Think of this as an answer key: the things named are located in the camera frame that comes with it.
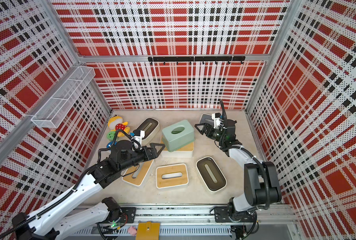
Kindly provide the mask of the mint green tissue box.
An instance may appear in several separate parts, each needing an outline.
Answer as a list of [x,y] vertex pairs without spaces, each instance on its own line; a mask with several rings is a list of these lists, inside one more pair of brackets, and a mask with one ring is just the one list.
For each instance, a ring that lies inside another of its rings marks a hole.
[[169,152],[174,152],[195,141],[194,128],[182,120],[162,129],[162,141]]

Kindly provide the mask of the large white box bamboo lid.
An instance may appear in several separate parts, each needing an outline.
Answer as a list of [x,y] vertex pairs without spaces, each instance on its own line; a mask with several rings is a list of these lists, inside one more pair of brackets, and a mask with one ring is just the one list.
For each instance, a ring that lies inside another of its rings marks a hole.
[[194,142],[174,151],[169,152],[167,148],[165,148],[161,155],[163,158],[179,158],[179,159],[186,159],[193,157],[193,150],[194,150]]

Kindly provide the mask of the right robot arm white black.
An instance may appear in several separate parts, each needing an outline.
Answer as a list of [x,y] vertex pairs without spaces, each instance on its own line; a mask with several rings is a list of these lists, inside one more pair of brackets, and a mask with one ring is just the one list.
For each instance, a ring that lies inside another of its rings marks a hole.
[[219,122],[199,123],[194,127],[201,135],[218,143],[218,148],[243,168],[243,194],[230,199],[227,205],[231,222],[257,218],[257,210],[268,210],[280,203],[282,195],[276,167],[261,161],[236,138],[236,121],[221,119]]

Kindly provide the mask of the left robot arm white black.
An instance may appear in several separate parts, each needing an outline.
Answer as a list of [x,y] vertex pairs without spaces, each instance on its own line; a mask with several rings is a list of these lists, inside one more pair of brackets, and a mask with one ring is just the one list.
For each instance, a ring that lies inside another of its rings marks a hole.
[[119,220],[123,213],[112,197],[84,212],[72,216],[69,213],[121,178],[123,171],[160,156],[165,145],[142,146],[144,134],[144,131],[135,130],[133,135],[125,134],[125,140],[113,140],[110,147],[99,149],[99,154],[109,151],[109,156],[104,160],[98,156],[96,164],[87,168],[72,187],[51,202],[28,215],[17,214],[12,219],[12,229],[1,233],[0,240],[11,234],[18,240],[62,240],[89,225]]

